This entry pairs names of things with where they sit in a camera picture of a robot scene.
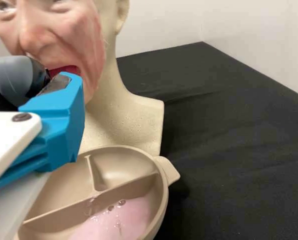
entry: gray rubber grip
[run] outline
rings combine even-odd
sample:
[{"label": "gray rubber grip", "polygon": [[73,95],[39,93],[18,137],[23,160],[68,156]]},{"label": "gray rubber grip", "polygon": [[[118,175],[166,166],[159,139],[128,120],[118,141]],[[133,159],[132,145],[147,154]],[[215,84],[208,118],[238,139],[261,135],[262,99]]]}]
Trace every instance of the gray rubber grip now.
[{"label": "gray rubber grip", "polygon": [[0,94],[15,106],[25,104],[33,81],[33,67],[27,56],[0,57]]}]

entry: red tongue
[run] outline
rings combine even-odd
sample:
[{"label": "red tongue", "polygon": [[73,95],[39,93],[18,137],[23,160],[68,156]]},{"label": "red tongue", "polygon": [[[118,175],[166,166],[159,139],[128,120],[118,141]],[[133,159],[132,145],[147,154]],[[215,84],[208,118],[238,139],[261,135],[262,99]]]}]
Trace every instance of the red tongue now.
[{"label": "red tongue", "polygon": [[60,72],[69,72],[69,73],[73,73],[76,75],[80,75],[80,69],[77,66],[63,66],[63,67],[59,67],[58,69],[51,69],[49,70],[50,76],[51,78],[53,78],[54,76],[58,75]]}]

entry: mannequin ear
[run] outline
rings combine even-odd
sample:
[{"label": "mannequin ear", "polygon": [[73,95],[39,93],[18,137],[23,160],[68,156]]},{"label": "mannequin ear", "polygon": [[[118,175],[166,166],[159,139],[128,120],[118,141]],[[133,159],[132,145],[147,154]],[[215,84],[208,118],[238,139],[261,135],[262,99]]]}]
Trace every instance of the mannequin ear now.
[{"label": "mannequin ear", "polygon": [[118,35],[126,21],[130,8],[129,0],[116,0],[117,2],[117,24],[116,24],[116,34]]}]

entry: white wall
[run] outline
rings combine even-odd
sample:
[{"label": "white wall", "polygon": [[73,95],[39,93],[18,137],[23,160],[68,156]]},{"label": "white wall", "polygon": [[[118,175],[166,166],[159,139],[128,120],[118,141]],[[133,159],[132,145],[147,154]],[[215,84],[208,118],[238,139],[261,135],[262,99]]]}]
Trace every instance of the white wall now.
[{"label": "white wall", "polygon": [[130,0],[117,55],[126,56],[201,40],[202,0]]},{"label": "white wall", "polygon": [[298,92],[298,0],[204,0],[203,40]]}]

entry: mannequin mouth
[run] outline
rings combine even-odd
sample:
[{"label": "mannequin mouth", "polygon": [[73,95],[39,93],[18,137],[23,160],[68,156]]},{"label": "mannequin mouth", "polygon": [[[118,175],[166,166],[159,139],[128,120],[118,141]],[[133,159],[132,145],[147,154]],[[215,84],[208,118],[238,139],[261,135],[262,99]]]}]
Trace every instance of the mannequin mouth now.
[{"label": "mannequin mouth", "polygon": [[50,77],[53,78],[54,76],[58,75],[60,72],[69,72],[71,74],[75,74],[81,76],[81,70],[77,66],[69,65],[69,66],[62,66],[55,69],[49,69]]}]

